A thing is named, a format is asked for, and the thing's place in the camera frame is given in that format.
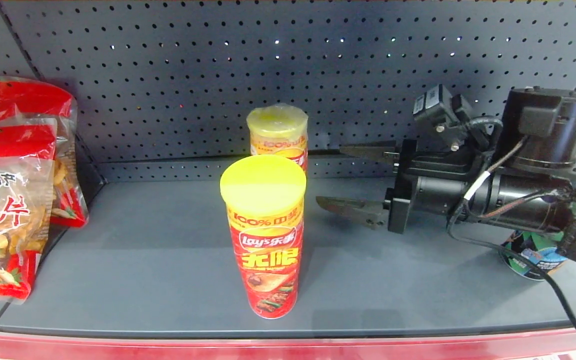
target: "transparent plastic packaging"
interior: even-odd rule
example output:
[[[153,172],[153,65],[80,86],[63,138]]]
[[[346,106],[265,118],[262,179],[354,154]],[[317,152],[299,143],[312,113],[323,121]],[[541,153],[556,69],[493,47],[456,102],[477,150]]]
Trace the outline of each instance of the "transparent plastic packaging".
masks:
[[[308,115],[288,104],[258,107],[247,116],[251,155],[279,155],[308,168]]]
[[[0,121],[46,118],[57,121],[54,198],[50,222],[80,228],[87,223],[89,212],[76,173],[75,98],[67,91],[45,82],[0,76]]]
[[[0,121],[0,299],[25,300],[48,241],[54,118]]]

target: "metal cylinder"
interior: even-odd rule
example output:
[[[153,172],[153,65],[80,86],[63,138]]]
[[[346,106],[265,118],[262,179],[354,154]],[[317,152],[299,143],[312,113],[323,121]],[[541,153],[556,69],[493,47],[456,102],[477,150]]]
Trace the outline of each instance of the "metal cylinder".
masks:
[[[576,90],[513,89],[503,110],[503,133],[496,157],[524,136],[528,141],[507,166],[544,173],[567,169],[576,162]]]
[[[467,183],[459,180],[420,176],[416,182],[414,210],[446,215],[459,203],[468,190]]]
[[[569,184],[567,180],[558,178],[495,174],[475,192],[469,205],[473,214],[483,215],[533,192],[566,187]],[[416,178],[413,210],[448,215],[461,201],[468,186],[468,183],[459,180],[419,176]],[[513,230],[553,233],[563,230],[571,216],[567,203],[537,198],[490,219],[481,220],[466,215],[461,219],[468,223],[483,223]]]
[[[567,180],[557,178],[528,178],[496,175],[490,182],[490,196],[485,213],[503,207],[507,203],[542,189],[569,186]],[[555,233],[569,223],[572,212],[566,202],[555,202],[544,198],[522,203],[499,216],[483,221],[485,224],[502,226],[514,230]]]

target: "snack bag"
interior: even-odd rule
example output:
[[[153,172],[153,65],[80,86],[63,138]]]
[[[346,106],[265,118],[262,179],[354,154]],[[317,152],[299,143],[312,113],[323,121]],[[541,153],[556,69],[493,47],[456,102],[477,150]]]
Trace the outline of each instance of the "snack bag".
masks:
[[[25,300],[46,241],[53,196],[54,118],[0,122],[0,296]]]
[[[75,163],[75,98],[56,86],[37,80],[0,76],[0,121],[55,118],[54,198],[50,222],[80,228],[88,221],[88,209],[77,180]]]

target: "potato chip can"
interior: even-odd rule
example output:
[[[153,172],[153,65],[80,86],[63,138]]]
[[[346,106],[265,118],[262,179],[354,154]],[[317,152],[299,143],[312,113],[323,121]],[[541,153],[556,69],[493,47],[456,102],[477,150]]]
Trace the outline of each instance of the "potato chip can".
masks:
[[[219,183],[235,260],[253,312],[286,315],[297,301],[306,174],[280,155],[249,156]]]
[[[308,115],[299,107],[277,104],[258,107],[246,119],[250,154],[274,154],[308,168]]]

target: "food image on label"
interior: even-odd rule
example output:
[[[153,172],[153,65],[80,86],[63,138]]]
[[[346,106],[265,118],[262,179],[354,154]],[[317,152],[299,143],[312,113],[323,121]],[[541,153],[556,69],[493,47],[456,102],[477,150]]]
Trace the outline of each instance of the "food image on label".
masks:
[[[297,301],[303,212],[303,202],[283,216],[261,219],[247,218],[228,210],[230,232],[233,240],[238,240],[235,257],[248,300],[261,317],[281,317]]]

